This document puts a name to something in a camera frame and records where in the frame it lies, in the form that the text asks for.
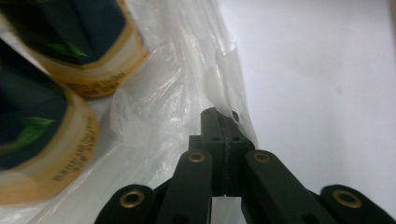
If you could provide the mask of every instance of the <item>green leaf graphic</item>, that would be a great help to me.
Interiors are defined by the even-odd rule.
[[[45,133],[54,120],[42,118],[21,118],[25,128],[18,135],[12,146],[15,150],[29,146]]]
[[[84,53],[81,49],[79,49],[76,45],[65,42],[65,44],[48,44],[50,48],[56,50],[62,54],[71,56],[71,57],[88,57],[86,53]]]

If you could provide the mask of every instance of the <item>white background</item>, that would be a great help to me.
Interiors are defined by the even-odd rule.
[[[380,0],[219,0],[260,149],[319,193],[342,184],[396,217],[396,73]]]

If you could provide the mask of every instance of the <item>white plastic sheet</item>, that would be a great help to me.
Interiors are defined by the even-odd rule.
[[[93,223],[117,190],[130,184],[156,188],[170,178],[200,113],[212,106],[239,114],[253,143],[237,51],[212,0],[127,0],[150,50],[145,63],[112,97],[91,100],[100,123],[92,164],[58,196],[40,203],[0,207],[1,224]],[[214,223],[243,223],[236,199],[214,201]]]

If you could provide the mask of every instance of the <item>can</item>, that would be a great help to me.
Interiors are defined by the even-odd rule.
[[[53,78],[85,97],[113,93],[147,57],[122,0],[0,0]]]

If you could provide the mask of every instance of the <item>plastic bag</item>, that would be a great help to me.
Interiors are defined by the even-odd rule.
[[[150,55],[113,97],[91,100],[100,137],[93,163],[51,200],[0,208],[0,223],[93,223],[112,194],[130,184],[158,187],[173,175],[200,113],[239,115],[254,144],[236,47],[212,0],[126,1]],[[239,200],[214,200],[212,223],[244,223]]]

